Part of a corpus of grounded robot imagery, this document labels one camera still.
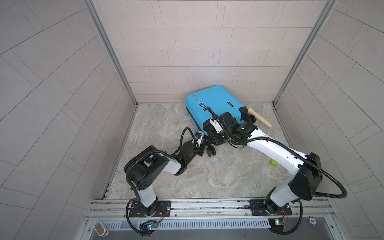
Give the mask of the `blue hard-shell suitcase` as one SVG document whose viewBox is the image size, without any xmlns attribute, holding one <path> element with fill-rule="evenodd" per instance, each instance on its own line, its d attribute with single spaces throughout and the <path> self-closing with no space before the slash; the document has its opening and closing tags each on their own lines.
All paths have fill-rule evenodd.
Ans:
<svg viewBox="0 0 384 240">
<path fill-rule="evenodd" d="M 258 127 L 254 125 L 256 118 L 248 113 L 248 109 L 239 100 L 237 100 L 223 86 L 216 85 L 186 97 L 186 109 L 190 114 L 192 122 L 197 129 L 197 140 L 203 139 L 209 141 L 207 135 L 207 120 L 211 117 L 216 118 L 226 112 L 229 112 L 237 119 L 239 124 L 249 123 L 249 137 Z M 209 156 L 216 155 L 215 146 L 222 144 L 211 144 L 205 148 Z"/>
</svg>

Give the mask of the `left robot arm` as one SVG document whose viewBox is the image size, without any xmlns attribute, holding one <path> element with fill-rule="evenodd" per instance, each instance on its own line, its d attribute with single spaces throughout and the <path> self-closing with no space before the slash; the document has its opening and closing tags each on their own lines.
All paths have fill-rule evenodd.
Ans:
<svg viewBox="0 0 384 240">
<path fill-rule="evenodd" d="M 181 175 L 195 156 L 202 156 L 206 148 L 205 141 L 190 140 L 170 155 L 151 145 L 131 159 L 124 167 L 126 180 L 135 193 L 139 210 L 150 217 L 155 214 L 158 197 L 152 186 L 161 172 L 175 176 Z"/>
</svg>

